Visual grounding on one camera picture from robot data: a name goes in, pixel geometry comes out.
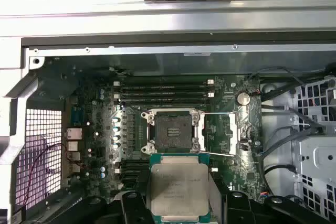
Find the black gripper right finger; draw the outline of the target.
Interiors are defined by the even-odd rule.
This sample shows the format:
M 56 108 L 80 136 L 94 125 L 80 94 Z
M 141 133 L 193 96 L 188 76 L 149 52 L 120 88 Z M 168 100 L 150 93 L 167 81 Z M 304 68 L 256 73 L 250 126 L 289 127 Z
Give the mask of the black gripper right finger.
M 222 201 L 220 223 L 335 223 L 282 196 L 267 197 L 258 203 L 239 191 Z

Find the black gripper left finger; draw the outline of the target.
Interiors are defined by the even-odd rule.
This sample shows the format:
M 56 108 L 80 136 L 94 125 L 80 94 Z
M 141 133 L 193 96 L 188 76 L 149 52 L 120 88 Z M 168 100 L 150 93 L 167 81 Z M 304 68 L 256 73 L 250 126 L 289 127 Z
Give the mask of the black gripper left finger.
M 107 203 L 102 197 L 87 197 L 47 223 L 155 223 L 155 221 L 142 195 L 137 191 L 126 191 L 117 194 L 111 203 Z

